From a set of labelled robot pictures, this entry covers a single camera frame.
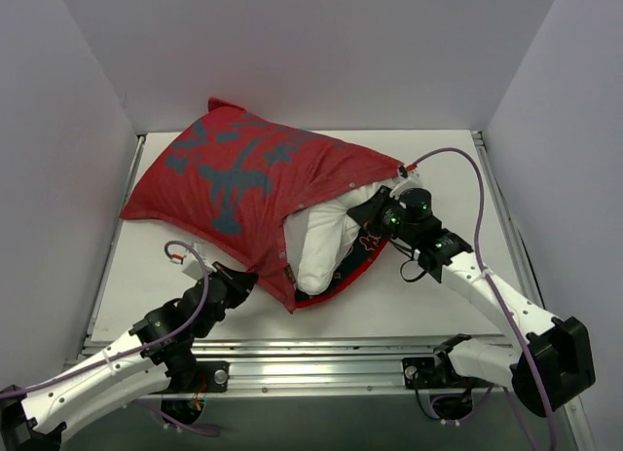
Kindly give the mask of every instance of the red fabric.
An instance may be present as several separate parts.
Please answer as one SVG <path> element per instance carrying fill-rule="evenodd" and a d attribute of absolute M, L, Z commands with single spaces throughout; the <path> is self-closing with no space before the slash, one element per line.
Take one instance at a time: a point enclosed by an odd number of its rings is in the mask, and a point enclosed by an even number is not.
<path fill-rule="evenodd" d="M 209 113 L 143 175 L 121 217 L 159 219 L 216 244 L 257 272 L 259 284 L 293 311 L 285 217 L 388 179 L 400 163 L 365 147 L 267 122 L 218 99 L 208 105 Z"/>

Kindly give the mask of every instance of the white fabric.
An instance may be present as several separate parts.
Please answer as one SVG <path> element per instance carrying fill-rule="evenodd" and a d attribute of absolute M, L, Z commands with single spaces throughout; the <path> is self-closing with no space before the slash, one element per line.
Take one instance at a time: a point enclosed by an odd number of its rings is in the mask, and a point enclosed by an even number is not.
<path fill-rule="evenodd" d="M 414 186 L 421 186 L 419 175 L 412 171 Z M 286 218 L 286 247 L 288 263 L 296 277 L 297 286 L 308 295 L 319 295 L 329 286 L 333 273 L 348 254 L 359 234 L 359 226 L 347 216 L 347 211 L 372 198 L 381 186 L 394 188 L 404 179 L 396 176 L 389 180 L 361 186 L 337 198 L 297 212 Z M 306 229 L 305 242 L 289 244 L 296 237 L 292 229 Z"/>

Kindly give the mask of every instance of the red cushion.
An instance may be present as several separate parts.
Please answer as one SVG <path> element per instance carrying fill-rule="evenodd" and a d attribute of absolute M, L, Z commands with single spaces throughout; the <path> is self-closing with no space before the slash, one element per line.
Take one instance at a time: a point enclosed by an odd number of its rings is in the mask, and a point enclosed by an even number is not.
<path fill-rule="evenodd" d="M 285 217 L 388 179 L 400 164 L 217 99 L 208 105 L 209 113 L 183 131 L 136 184 L 121 217 L 159 219 L 216 244 L 257 272 L 259 284 L 293 311 Z"/>

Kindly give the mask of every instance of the pillow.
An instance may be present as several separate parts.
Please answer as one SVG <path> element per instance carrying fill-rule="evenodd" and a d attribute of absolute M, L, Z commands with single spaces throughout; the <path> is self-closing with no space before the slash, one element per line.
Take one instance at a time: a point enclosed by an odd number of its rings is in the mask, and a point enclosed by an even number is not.
<path fill-rule="evenodd" d="M 341 214 L 334 212 L 342 222 L 336 225 L 347 225 L 359 238 L 347 245 L 346 257 L 334 254 L 335 261 L 324 264 L 324 271 L 331 272 L 340 262 L 340 271 L 333 271 L 339 276 L 330 278 L 322 293 L 307 294 L 297 289 L 295 272 L 301 266 L 293 269 L 288 262 L 288 247 L 295 251 L 286 235 L 294 235 L 290 242 L 298 238 L 304 247 L 300 239 L 306 239 L 316 205 L 391 179 L 400 165 L 366 147 L 274 124 L 211 99 L 208 113 L 145 172 L 121 217 L 159 219 L 217 245 L 258 273 L 260 286 L 292 312 L 342 291 L 385 242 L 352 227 L 352 221 L 345 224 L 348 209 L 342 206 Z M 308 225 L 293 234 L 284 224 L 295 215 L 307 215 Z"/>

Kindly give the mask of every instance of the bolt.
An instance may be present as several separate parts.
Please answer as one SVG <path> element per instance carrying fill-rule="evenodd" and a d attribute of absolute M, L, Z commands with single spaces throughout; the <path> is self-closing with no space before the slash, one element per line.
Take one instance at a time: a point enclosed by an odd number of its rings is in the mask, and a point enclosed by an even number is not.
<path fill-rule="evenodd" d="M 227 374 L 225 370 L 216 370 L 214 372 L 214 383 L 217 385 L 224 385 L 227 383 L 227 380 L 230 378 L 230 375 Z"/>
<path fill-rule="evenodd" d="M 413 365 L 405 368 L 405 378 L 407 378 L 408 380 L 413 380 L 416 376 L 416 373 L 418 373 L 418 369 Z"/>

